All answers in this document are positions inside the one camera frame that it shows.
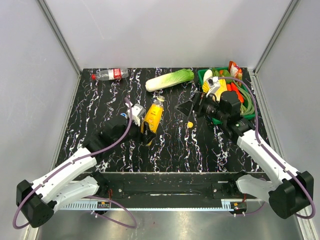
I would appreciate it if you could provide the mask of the yellow bottle cap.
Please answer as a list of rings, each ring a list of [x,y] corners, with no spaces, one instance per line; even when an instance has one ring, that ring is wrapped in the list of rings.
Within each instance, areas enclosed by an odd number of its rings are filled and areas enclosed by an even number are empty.
[[[192,128],[193,125],[194,125],[194,124],[193,124],[192,122],[190,122],[190,121],[187,123],[187,127],[188,127],[188,128]]]

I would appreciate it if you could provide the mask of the yellow juice bottle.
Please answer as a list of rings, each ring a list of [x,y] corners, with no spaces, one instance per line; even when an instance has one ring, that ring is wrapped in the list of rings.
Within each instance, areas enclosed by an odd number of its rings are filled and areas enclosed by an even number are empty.
[[[149,124],[150,131],[156,134],[164,111],[164,101],[165,97],[158,95],[143,119],[143,121],[146,121]]]

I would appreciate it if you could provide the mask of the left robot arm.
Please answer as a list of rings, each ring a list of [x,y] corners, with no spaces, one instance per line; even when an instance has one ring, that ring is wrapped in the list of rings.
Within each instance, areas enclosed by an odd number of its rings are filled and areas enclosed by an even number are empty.
[[[102,161],[116,145],[134,140],[142,145],[156,137],[148,123],[118,115],[99,128],[70,158],[44,176],[16,187],[17,212],[22,213],[33,228],[45,224],[58,210],[88,196],[112,197],[109,181],[99,172],[72,183],[77,176]]]

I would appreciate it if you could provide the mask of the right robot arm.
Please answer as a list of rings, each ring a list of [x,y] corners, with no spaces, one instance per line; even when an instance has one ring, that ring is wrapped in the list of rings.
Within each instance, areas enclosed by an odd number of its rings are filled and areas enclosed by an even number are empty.
[[[282,219],[296,215],[312,219],[316,215],[313,201],[314,178],[285,162],[259,135],[257,126],[241,116],[241,102],[234,91],[223,92],[220,100],[214,94],[196,92],[175,107],[186,116],[209,117],[221,121],[220,128],[238,147],[262,168],[268,181],[239,172],[228,181],[225,190],[233,198],[251,195],[270,205]]]

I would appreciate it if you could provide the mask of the clear blue-cap water bottle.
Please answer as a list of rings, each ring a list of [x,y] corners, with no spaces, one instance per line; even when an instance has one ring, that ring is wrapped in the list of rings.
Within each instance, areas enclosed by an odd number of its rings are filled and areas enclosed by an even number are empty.
[[[128,119],[128,115],[126,113],[121,113],[120,115],[124,117],[126,120]]]

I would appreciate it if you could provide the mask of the red-label soda bottle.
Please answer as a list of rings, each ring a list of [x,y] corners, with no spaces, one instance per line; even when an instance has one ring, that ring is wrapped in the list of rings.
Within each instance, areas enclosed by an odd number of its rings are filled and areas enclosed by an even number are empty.
[[[112,68],[92,74],[91,79],[94,81],[113,81],[125,79],[128,76],[129,70],[127,68]]]

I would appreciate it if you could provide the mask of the toy napa cabbage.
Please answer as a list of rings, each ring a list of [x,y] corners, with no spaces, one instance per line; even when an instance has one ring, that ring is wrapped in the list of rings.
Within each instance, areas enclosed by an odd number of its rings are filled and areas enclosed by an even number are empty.
[[[154,92],[175,85],[193,81],[195,74],[191,69],[180,69],[175,72],[167,73],[152,79],[145,83],[145,88],[148,92]]]

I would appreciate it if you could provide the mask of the green plastic basket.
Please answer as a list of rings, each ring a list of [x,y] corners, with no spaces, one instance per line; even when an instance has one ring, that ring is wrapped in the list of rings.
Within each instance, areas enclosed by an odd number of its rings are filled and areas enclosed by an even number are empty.
[[[231,61],[228,67],[218,67],[218,68],[208,68],[201,69],[197,72],[199,77],[199,83],[202,86],[207,77],[234,77],[239,80],[243,80],[243,70],[236,65],[235,62]],[[247,87],[245,87],[241,82],[231,80],[231,79],[221,79],[220,88],[216,92],[217,100],[225,91],[235,91],[238,99],[241,102],[240,111],[241,115],[246,119],[251,120],[255,117],[255,106],[254,100],[249,93]]]

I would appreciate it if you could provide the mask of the toy white radish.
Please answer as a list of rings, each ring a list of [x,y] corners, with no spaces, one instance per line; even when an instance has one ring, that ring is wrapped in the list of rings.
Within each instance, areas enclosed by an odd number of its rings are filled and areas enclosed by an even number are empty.
[[[203,82],[205,82],[208,78],[213,77],[213,72],[211,69],[206,70],[206,72],[203,75]]]

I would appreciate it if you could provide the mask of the toy orange carrot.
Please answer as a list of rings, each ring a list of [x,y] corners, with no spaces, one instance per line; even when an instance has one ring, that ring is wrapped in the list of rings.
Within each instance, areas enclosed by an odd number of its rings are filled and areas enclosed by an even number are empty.
[[[230,91],[230,92],[232,92],[232,91],[233,91],[233,92],[236,92],[239,101],[240,101],[242,104],[244,103],[244,97],[241,95],[241,93],[240,93],[240,91],[239,91],[239,89],[238,89],[238,87],[237,87],[237,85],[236,85],[235,83],[233,83],[233,82],[227,83],[227,84],[226,84],[226,87],[227,87],[227,90],[228,90],[228,91]]]

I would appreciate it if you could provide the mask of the toy green beans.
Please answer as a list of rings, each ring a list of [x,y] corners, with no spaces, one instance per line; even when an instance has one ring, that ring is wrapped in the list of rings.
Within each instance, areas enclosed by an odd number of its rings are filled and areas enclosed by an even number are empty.
[[[240,112],[243,116],[252,115],[255,113],[255,107],[251,95],[243,88],[244,85],[232,79],[224,79],[226,84],[235,83],[244,98],[244,103],[241,103]]]

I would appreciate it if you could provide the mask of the red snack packet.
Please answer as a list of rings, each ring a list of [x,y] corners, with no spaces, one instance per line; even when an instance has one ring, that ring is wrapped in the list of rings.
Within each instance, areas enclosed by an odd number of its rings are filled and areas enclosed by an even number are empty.
[[[228,71],[232,77],[242,80],[243,78],[242,69],[234,61],[229,62]]]

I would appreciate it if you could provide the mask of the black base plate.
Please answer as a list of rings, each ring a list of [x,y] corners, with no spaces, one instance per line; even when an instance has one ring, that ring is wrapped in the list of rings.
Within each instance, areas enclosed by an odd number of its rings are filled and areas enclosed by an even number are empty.
[[[102,181],[101,197],[112,191],[112,200],[131,209],[196,209],[221,206],[221,200],[242,200],[227,186],[234,173],[94,172]]]

